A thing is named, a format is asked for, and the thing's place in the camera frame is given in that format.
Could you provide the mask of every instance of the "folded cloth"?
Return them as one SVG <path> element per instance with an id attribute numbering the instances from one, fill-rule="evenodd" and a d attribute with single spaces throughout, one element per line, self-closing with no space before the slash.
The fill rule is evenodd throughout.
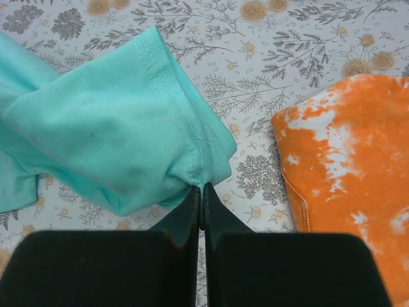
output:
<path id="1" fill-rule="evenodd" d="M 297 229 L 359 236 L 392 301 L 404 304 L 409 300 L 409 78 L 347 78 L 278 112 L 272 124 Z"/>
<path id="2" fill-rule="evenodd" d="M 156 28 L 60 75 L 0 33 L 0 212 L 50 173 L 117 215 L 231 174 L 235 141 Z"/>

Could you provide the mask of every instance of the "turquoise fabric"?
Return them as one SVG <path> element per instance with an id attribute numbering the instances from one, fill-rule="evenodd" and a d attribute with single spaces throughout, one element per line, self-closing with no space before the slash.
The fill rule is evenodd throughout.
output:
<path id="1" fill-rule="evenodd" d="M 0 212 L 54 175 L 124 216 L 231 174 L 230 132 L 156 28 L 60 75 L 0 33 Z"/>

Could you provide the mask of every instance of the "floral bedsheet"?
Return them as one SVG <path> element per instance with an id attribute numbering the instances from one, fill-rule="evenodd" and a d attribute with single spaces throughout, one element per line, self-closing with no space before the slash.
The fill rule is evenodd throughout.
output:
<path id="1" fill-rule="evenodd" d="M 343 77 L 408 76 L 408 10 L 409 0 L 0 0 L 0 31 L 66 73 L 156 25 L 236 139 L 233 175 L 216 187 L 223 204 L 256 231 L 293 232 L 272 115 Z M 39 186 L 32 206 L 0 214 L 0 274 L 33 231 L 146 230 L 167 214 L 118 217 L 50 175 Z M 198 306 L 205 284 L 202 236 Z"/>

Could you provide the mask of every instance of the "orange cloth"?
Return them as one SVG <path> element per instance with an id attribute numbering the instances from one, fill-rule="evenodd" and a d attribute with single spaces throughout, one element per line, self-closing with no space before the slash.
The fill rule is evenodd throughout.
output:
<path id="1" fill-rule="evenodd" d="M 359 236 L 409 302 L 409 78 L 356 75 L 272 118 L 301 232 Z"/>

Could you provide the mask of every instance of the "fabric fold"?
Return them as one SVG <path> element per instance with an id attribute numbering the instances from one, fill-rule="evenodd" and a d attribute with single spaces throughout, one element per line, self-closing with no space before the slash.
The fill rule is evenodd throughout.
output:
<path id="1" fill-rule="evenodd" d="M 1 167 L 6 210 L 28 204 L 7 182 L 25 178 L 33 196 L 43 172 L 120 216 L 230 176 L 235 141 L 156 28 L 65 75 L 0 39 L 0 150 L 20 166 Z"/>

